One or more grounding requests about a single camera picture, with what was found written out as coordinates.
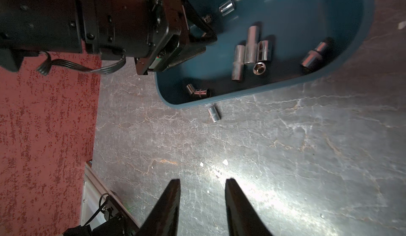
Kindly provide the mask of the large chrome socket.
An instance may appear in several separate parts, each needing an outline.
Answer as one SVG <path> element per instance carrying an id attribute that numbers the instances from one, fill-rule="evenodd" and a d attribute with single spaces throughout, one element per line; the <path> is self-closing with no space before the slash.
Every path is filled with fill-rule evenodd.
<path id="1" fill-rule="evenodd" d="M 300 65 L 308 72 L 316 71 L 324 61 L 324 57 L 329 52 L 330 42 L 321 41 L 314 49 L 310 50 L 302 59 Z"/>
<path id="2" fill-rule="evenodd" d="M 258 43 L 257 61 L 270 61 L 272 58 L 272 42 L 263 40 Z"/>

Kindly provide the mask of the long chrome socket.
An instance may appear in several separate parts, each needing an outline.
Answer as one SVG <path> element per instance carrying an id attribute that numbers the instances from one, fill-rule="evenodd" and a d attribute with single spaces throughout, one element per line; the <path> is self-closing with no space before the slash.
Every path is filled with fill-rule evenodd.
<path id="1" fill-rule="evenodd" d="M 234 51 L 234 62 L 232 71 L 233 81 L 242 81 L 244 72 L 245 45 L 237 45 Z"/>
<path id="2" fill-rule="evenodd" d="M 258 26 L 250 26 L 248 28 L 244 57 L 245 65 L 252 65 L 256 62 L 259 33 L 260 29 Z"/>

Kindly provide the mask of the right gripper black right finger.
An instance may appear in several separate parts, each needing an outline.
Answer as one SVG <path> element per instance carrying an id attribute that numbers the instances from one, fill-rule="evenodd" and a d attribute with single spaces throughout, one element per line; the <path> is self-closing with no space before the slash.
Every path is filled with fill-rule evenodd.
<path id="1" fill-rule="evenodd" d="M 225 201 L 230 236 L 272 236 L 235 179 L 226 180 Z"/>

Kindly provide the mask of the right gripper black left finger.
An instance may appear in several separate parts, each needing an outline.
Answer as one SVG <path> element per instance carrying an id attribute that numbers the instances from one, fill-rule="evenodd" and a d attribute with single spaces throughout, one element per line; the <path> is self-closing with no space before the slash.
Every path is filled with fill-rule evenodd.
<path id="1" fill-rule="evenodd" d="M 137 236 L 176 236 L 178 231 L 181 184 L 169 182 Z"/>

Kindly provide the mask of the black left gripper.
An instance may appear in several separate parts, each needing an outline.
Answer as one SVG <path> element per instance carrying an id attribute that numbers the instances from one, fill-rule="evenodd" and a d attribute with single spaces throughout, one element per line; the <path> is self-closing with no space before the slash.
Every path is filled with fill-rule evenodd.
<path id="1" fill-rule="evenodd" d="M 86 52 L 132 57 L 136 72 L 163 72 L 206 51 L 215 31 L 188 0 L 76 0 Z"/>

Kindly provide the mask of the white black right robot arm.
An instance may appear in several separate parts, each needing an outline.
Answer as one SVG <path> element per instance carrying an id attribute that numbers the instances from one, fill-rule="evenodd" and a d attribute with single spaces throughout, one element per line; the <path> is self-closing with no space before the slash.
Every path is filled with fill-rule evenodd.
<path id="1" fill-rule="evenodd" d="M 84 224 L 67 229 L 65 236 L 175 236 L 178 231 L 181 183 L 169 182 L 153 210 L 138 226 L 113 195 L 105 193 L 99 207 Z M 231 236 L 270 236 L 235 179 L 225 183 L 227 224 Z"/>

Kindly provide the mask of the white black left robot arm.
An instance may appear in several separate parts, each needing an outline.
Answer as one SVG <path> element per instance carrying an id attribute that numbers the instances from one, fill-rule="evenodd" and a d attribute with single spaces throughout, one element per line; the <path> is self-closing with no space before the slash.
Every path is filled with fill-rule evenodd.
<path id="1" fill-rule="evenodd" d="M 1 0 L 1 67 L 18 72 L 25 57 L 44 54 L 38 71 L 53 66 L 91 69 L 51 52 L 95 54 L 111 74 L 136 61 L 136 72 L 163 72 L 206 51 L 215 31 L 188 0 Z"/>

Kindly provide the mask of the hex chrome socket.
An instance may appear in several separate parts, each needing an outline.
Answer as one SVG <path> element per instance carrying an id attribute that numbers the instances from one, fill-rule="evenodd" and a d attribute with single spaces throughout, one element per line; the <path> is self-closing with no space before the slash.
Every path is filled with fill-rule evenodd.
<path id="1" fill-rule="evenodd" d="M 266 71 L 266 64 L 264 62 L 257 62 L 253 67 L 255 75 L 263 75 Z"/>

